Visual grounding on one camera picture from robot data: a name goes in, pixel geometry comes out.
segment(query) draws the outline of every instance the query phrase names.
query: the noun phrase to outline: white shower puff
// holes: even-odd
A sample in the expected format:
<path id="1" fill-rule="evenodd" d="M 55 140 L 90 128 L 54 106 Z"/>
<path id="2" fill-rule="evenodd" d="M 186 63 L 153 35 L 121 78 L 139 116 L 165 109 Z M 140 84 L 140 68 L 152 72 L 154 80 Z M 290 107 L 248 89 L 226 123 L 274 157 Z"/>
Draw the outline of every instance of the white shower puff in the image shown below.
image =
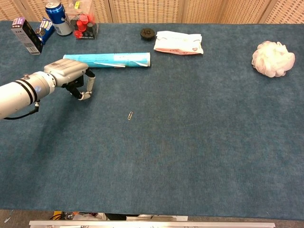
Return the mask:
<path id="1" fill-rule="evenodd" d="M 264 41 L 253 53 L 251 64 L 263 75 L 280 77 L 293 67 L 294 60 L 294 53 L 288 52 L 285 45 Z"/>

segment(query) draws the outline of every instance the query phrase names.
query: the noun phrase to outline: robotic arm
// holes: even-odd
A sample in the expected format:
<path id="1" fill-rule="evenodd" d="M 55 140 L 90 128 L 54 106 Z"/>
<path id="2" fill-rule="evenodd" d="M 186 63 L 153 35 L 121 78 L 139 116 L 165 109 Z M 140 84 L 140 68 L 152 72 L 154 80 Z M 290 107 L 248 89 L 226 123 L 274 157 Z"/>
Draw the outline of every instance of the robotic arm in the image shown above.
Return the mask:
<path id="1" fill-rule="evenodd" d="M 79 92 L 78 87 L 84 85 L 84 75 L 89 80 L 86 92 Z M 95 75 L 86 63 L 71 59 L 61 59 L 44 67 L 31 75 L 0 86 L 0 119 L 20 119 L 39 110 L 39 102 L 43 97 L 54 92 L 55 87 L 66 88 L 78 100 L 91 97 Z M 22 108 L 35 103 L 35 109 L 26 115 L 7 118 Z"/>

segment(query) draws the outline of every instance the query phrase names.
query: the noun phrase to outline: beige wall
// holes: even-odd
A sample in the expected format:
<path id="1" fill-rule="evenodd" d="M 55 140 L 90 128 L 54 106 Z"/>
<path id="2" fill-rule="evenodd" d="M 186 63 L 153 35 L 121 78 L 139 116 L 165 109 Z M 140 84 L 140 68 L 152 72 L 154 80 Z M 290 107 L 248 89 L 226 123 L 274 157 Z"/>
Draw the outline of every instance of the beige wall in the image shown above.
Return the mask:
<path id="1" fill-rule="evenodd" d="M 40 21 L 43 2 L 0 0 L 0 20 Z M 94 7 L 105 23 L 304 23 L 304 0 L 94 0 Z"/>

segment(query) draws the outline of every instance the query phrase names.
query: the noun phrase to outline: floor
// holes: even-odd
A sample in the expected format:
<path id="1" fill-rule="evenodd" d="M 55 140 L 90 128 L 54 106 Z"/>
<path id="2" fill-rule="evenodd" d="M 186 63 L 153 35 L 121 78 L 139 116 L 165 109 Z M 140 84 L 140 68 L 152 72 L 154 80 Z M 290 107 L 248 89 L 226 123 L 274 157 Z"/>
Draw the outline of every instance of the floor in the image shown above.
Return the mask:
<path id="1" fill-rule="evenodd" d="M 4 220 L 10 216 L 10 210 L 0 210 L 0 228 L 28 228 L 30 220 L 47 220 L 52 211 L 16 210 L 11 214 L 10 220 Z M 199 222 L 274 222 L 276 228 L 304 228 L 304 221 L 256 219 L 256 218 L 225 218 L 225 217 L 189 217 L 188 221 Z"/>

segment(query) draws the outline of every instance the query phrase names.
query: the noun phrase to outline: blue toothpaste tube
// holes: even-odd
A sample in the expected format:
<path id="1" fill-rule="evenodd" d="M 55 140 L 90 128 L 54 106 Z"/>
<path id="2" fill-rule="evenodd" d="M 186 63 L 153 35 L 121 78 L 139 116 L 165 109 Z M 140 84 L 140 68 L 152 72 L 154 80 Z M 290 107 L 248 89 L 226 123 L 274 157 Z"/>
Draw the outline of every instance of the blue toothpaste tube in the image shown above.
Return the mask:
<path id="1" fill-rule="evenodd" d="M 89 67 L 149 67 L 150 53 L 64 55 L 63 58 L 87 63 Z"/>
<path id="2" fill-rule="evenodd" d="M 47 18 L 43 17 L 42 22 L 39 27 L 36 29 L 35 33 L 38 38 L 41 40 L 41 43 L 46 44 L 48 38 L 52 35 L 54 31 L 53 23 Z"/>

